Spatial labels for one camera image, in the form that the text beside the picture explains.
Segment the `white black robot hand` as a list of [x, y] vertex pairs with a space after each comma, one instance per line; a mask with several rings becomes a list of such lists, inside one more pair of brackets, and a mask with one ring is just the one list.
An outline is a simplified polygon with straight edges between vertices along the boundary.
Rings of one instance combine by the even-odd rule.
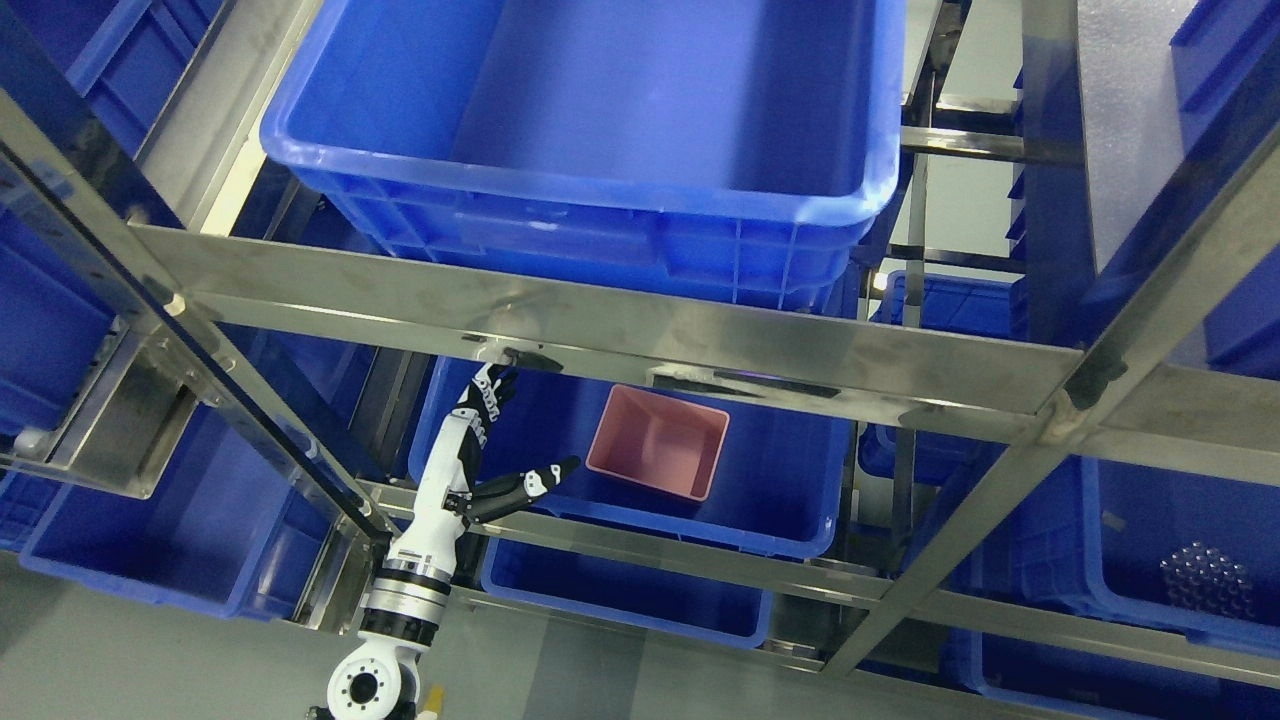
[[456, 543], [474, 524], [525, 510], [558, 488], [582, 464], [570, 455], [543, 468], [484, 480], [483, 454], [515, 396], [518, 373], [485, 364], [465, 386], [433, 442], [406, 530], [390, 543], [383, 570], [445, 582], [456, 570]]

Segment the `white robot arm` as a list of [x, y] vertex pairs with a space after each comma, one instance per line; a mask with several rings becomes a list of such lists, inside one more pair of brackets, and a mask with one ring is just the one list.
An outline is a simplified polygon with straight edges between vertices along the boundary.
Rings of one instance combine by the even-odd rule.
[[305, 719], [442, 719], [443, 689], [419, 669], [451, 598], [456, 564], [388, 559], [372, 573], [358, 609], [360, 644], [332, 671], [321, 705]]

